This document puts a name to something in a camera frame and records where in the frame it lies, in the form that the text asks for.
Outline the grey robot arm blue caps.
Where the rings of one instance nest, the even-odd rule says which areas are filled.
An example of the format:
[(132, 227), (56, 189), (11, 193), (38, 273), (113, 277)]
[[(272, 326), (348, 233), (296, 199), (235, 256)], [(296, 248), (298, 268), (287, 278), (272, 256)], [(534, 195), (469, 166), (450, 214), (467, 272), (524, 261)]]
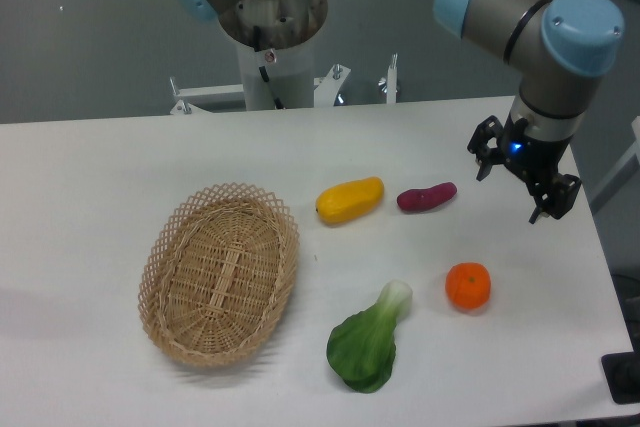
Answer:
[[(338, 83), (317, 82), (311, 67), (327, 0), (178, 1), (195, 18), (217, 22), (236, 45), (248, 109), (334, 103)], [(526, 185), (535, 216), (563, 217), (581, 182), (558, 165), (615, 62), (621, 11), (609, 0), (434, 0), (433, 13), (452, 35), (522, 75), (508, 118), (484, 120), (469, 141), (479, 177), (502, 165)]]

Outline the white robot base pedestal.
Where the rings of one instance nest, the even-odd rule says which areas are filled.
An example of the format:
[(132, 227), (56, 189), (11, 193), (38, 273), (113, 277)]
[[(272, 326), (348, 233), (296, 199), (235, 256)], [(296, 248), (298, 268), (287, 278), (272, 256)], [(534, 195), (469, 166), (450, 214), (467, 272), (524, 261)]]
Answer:
[(274, 65), (288, 75), (303, 65), (314, 77), (314, 38), (328, 13), (327, 0), (241, 0), (219, 17), (234, 44), (241, 81), (246, 71)]

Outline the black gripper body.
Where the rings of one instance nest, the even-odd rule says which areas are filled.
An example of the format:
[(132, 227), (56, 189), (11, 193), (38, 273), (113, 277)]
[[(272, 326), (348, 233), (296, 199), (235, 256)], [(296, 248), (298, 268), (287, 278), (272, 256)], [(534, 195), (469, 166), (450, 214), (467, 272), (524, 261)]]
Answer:
[(571, 138), (546, 141), (526, 134), (529, 121), (508, 117), (501, 138), (505, 167), (523, 182), (554, 182), (562, 176), (558, 164)]

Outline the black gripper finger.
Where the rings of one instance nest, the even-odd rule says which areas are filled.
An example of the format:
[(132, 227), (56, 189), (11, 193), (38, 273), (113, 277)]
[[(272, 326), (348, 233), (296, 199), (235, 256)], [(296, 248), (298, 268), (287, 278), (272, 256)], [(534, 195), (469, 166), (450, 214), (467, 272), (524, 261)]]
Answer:
[(495, 165), (503, 165), (505, 155), (500, 148), (504, 128), (495, 116), (489, 116), (477, 125), (467, 145), (478, 166), (477, 181), (483, 181)]
[(535, 224), (541, 216), (555, 220), (564, 217), (573, 208), (581, 187), (581, 179), (570, 174), (554, 173), (541, 180), (528, 180), (527, 189), (535, 202), (529, 223)]

